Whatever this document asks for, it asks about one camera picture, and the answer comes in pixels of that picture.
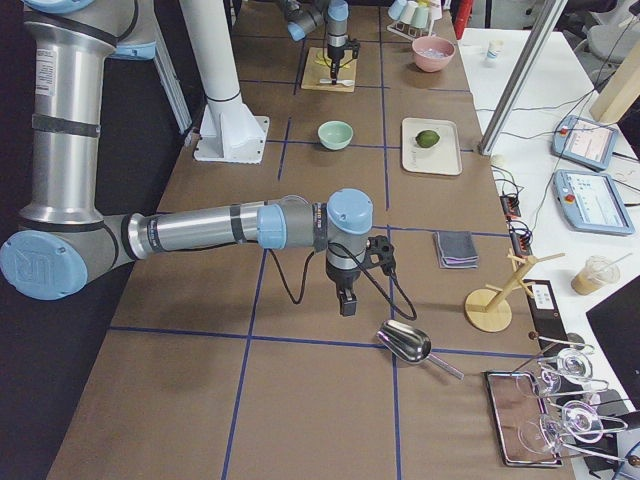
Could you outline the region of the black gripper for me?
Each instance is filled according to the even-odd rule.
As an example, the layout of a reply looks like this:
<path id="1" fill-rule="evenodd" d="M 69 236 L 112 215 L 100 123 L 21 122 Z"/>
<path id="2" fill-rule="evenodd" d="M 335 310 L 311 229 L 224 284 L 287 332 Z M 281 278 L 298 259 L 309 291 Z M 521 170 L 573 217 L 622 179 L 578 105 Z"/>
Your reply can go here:
<path id="1" fill-rule="evenodd" d="M 330 61 L 330 80 L 331 85 L 337 85 L 339 80 L 340 63 L 344 58 L 346 44 L 333 45 L 327 44 L 327 56 Z"/>
<path id="2" fill-rule="evenodd" d="M 336 285 L 341 316 L 354 316 L 357 297 L 354 283 L 360 276 L 356 261 L 364 259 L 364 251 L 349 251 L 339 245 L 330 245 L 326 252 L 326 273 Z"/>

